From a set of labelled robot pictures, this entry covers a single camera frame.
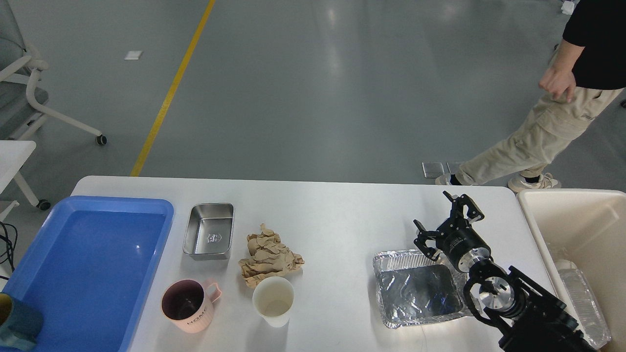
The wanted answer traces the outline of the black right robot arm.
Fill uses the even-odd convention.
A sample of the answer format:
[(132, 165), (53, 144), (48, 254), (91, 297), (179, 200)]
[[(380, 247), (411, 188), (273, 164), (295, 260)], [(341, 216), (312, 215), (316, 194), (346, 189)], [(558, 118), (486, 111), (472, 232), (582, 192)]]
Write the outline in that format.
[(505, 352), (592, 352), (566, 304), (514, 266), (498, 266), (472, 223), (484, 218), (467, 195), (444, 192), (449, 218), (435, 230), (414, 220), (414, 245), (432, 261), (445, 254), (452, 267), (468, 275), (463, 299), (481, 323), (501, 332)]

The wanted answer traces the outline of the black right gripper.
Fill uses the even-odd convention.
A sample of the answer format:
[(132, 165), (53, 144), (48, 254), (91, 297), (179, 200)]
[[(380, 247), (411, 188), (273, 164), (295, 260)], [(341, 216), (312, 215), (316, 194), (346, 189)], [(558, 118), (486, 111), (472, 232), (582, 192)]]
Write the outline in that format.
[[(472, 227), (472, 223), (483, 220), (485, 216), (467, 194), (457, 196), (447, 191), (443, 194), (451, 202), (449, 217), (436, 230), (426, 230), (420, 221), (414, 219), (417, 236), (413, 243), (432, 261), (440, 258), (442, 250), (455, 269), (468, 273), (474, 264), (491, 258), (491, 248)], [(427, 246), (427, 241), (434, 241), (435, 247)]]

